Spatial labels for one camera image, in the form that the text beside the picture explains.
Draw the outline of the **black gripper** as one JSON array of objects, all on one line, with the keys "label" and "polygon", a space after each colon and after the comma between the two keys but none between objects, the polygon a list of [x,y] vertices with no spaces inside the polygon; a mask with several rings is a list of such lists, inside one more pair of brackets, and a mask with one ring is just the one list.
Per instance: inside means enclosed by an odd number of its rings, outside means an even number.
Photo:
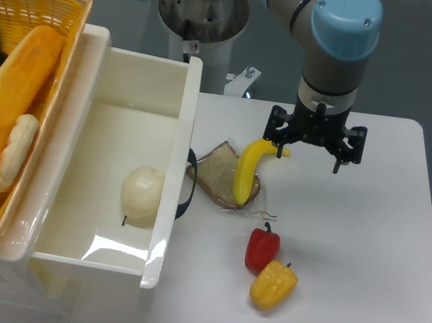
[{"label": "black gripper", "polygon": [[276,147],[276,157],[284,155],[284,146],[296,142],[328,147],[335,158],[332,169],[338,173],[342,166],[358,165],[362,161],[368,130],[364,126],[346,128],[350,109],[329,115],[325,105],[310,110],[297,98],[293,114],[280,105],[274,105],[265,126],[263,139]]}]

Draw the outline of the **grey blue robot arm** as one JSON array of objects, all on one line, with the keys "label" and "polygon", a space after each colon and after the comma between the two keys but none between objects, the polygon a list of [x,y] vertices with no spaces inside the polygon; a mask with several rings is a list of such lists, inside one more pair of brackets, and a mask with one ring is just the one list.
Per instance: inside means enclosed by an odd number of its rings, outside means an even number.
[{"label": "grey blue robot arm", "polygon": [[[293,112],[273,108],[264,138],[281,149],[310,143],[324,147],[339,166],[358,164],[367,130],[345,123],[378,44],[380,0],[262,1],[304,52]],[[210,91],[223,88],[232,42],[246,28],[248,6],[247,0],[158,0],[171,57],[203,60]]]}]

